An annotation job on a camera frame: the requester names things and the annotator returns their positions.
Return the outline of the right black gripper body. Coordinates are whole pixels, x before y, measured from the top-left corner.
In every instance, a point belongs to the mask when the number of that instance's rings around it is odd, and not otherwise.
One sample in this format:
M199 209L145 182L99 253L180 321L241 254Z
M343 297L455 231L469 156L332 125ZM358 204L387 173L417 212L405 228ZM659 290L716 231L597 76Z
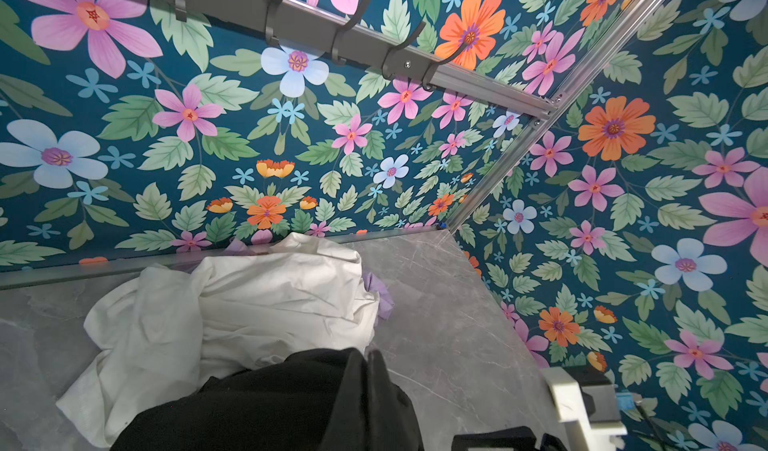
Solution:
M557 437L545 433L540 446L536 445L537 437L529 427L521 426L499 431L462 434L453 437L452 451L470 449L502 449L511 448L521 451L566 451L565 444Z

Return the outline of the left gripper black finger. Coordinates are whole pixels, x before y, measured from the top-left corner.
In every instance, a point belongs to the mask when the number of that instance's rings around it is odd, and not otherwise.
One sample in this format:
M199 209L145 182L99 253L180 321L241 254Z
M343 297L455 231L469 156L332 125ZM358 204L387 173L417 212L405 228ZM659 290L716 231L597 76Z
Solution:
M321 450L422 450L409 396L390 380L381 352L347 350L348 360Z

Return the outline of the black cloth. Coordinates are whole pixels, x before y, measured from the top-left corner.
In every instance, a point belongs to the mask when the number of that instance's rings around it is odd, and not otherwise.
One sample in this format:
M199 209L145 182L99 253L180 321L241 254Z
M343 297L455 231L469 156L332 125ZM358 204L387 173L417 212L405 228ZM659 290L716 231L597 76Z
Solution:
M115 450L321 450L347 350L210 378L200 390L138 414Z

